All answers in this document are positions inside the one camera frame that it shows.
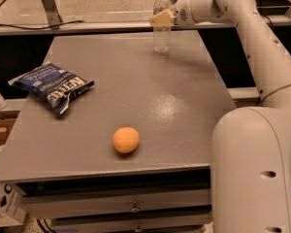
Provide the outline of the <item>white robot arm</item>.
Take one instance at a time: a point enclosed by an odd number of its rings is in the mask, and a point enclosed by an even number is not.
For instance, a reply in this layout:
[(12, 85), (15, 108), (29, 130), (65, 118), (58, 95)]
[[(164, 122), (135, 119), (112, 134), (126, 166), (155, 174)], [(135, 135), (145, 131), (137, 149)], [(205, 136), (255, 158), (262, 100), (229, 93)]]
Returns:
[(213, 233), (291, 233), (291, 55), (256, 0), (177, 0), (152, 26), (231, 22), (261, 99), (226, 114), (211, 139)]

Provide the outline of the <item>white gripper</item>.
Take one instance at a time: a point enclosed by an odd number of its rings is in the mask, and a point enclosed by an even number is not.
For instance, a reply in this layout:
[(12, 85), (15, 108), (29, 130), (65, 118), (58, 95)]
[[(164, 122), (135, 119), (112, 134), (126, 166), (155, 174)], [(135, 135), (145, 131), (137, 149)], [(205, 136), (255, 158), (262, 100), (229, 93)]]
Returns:
[(193, 25), (195, 20), (192, 16), (192, 0), (177, 0), (172, 10), (164, 10), (149, 19), (152, 27), (171, 26), (175, 21), (176, 25)]

